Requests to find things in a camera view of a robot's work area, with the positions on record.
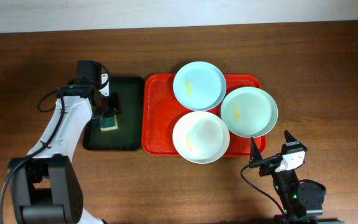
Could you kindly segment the green and yellow sponge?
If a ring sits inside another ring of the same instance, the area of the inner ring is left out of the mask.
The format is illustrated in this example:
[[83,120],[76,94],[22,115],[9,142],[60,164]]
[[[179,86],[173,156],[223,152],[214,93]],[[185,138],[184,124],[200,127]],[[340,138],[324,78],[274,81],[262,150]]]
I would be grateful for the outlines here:
[[101,126],[100,126],[101,131],[113,131],[116,129],[118,129],[116,115],[110,117],[103,117],[101,119]]

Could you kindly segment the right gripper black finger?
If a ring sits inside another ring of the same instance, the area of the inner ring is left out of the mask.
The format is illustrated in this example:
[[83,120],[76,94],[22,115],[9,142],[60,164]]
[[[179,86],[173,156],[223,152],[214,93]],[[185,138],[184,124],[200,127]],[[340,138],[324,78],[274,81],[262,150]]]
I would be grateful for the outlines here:
[[261,165],[263,161],[262,156],[259,152],[259,148],[257,147],[254,138],[250,138],[250,159],[249,159],[249,167],[255,168]]
[[286,143],[283,145],[283,151],[307,151],[308,148],[297,140],[288,130],[284,131]]

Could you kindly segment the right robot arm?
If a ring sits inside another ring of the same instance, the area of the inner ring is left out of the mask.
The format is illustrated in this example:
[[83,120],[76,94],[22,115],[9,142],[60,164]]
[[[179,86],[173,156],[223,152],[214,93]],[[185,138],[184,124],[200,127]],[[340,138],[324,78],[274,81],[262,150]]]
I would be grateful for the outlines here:
[[[242,179],[279,208],[280,214],[273,218],[275,223],[342,223],[341,220],[318,218],[323,214],[326,187],[316,181],[297,177],[295,170],[305,163],[308,148],[287,130],[284,131],[284,137],[286,143],[282,145],[281,152],[266,159],[251,138],[249,164],[241,169]],[[247,168],[258,168],[261,177],[271,176],[275,192],[280,197],[279,202],[245,178]]]

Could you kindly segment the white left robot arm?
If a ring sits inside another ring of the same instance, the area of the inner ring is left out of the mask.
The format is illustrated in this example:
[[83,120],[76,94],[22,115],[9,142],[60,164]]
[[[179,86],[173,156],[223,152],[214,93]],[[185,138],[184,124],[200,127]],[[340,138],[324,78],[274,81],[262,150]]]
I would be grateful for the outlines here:
[[64,86],[56,94],[43,135],[25,157],[9,162],[2,193],[11,191],[17,223],[104,223],[84,208],[72,159],[83,129],[108,101],[91,86]]

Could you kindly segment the white plate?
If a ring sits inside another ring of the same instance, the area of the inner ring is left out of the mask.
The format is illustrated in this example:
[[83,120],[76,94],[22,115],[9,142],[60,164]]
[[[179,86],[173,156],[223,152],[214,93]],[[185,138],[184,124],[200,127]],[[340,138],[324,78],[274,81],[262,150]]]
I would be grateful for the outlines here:
[[194,111],[176,122],[172,141],[182,158],[196,164],[209,164],[226,153],[230,134],[220,117],[206,111]]

